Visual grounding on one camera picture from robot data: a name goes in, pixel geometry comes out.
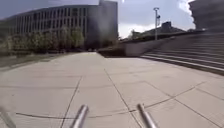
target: street lamp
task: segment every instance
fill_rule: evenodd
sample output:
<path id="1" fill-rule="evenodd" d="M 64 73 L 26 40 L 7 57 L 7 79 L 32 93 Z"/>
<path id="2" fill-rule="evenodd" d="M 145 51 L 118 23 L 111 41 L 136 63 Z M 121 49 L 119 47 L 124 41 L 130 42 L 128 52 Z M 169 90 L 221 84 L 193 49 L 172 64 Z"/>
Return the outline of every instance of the street lamp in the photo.
<path id="1" fill-rule="evenodd" d="M 158 26 L 158 20 L 160 19 L 160 15 L 158 15 L 158 7 L 153 8 L 155 11 L 155 40 L 157 40 L 157 26 Z"/>

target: sky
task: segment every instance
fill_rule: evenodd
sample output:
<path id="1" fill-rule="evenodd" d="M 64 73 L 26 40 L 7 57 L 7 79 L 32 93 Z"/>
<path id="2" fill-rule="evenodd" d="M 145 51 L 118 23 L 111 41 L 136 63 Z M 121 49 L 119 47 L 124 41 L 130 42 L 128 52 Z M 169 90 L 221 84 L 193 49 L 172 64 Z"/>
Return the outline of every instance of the sky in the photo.
<path id="1" fill-rule="evenodd" d="M 0 19 L 43 7 L 71 4 L 97 4 L 98 0 L 0 0 Z M 188 2 L 192 0 L 113 0 L 119 6 L 119 35 L 127 37 L 132 30 L 144 32 L 154 28 L 154 7 L 159 7 L 161 22 L 184 30 L 194 28 Z"/>

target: concrete pavement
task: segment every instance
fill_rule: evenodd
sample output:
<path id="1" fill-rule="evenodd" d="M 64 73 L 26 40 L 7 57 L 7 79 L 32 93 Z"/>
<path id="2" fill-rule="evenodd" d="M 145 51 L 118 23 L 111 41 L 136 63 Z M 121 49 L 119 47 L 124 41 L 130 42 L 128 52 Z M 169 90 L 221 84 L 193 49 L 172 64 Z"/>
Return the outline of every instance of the concrete pavement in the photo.
<path id="1" fill-rule="evenodd" d="M 144 128 L 138 103 L 159 128 L 224 128 L 223 88 L 208 72 L 80 53 L 0 73 L 0 106 L 17 128 L 69 128 L 82 104 L 85 128 Z"/>

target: modern building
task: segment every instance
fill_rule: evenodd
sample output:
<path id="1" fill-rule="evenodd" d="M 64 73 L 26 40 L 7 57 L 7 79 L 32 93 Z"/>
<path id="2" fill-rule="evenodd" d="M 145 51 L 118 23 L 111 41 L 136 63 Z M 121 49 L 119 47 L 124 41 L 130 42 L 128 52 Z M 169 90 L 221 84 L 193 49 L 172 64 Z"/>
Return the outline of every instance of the modern building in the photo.
<path id="1" fill-rule="evenodd" d="M 102 45 L 118 39 L 117 2 L 100 0 L 98 5 L 67 5 L 17 14 L 3 19 L 0 31 L 10 35 L 55 33 L 81 29 L 85 45 Z"/>
<path id="2" fill-rule="evenodd" d="M 224 32 L 224 0 L 195 0 L 189 4 L 196 29 Z"/>

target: concrete steps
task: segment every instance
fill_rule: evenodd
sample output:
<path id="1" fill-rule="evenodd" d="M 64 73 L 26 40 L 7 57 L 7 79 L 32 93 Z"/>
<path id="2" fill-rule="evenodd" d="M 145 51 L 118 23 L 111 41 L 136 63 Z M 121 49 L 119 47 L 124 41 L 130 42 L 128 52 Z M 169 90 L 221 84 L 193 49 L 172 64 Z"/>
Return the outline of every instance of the concrete steps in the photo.
<path id="1" fill-rule="evenodd" d="M 224 34 L 173 39 L 141 57 L 224 75 Z"/>

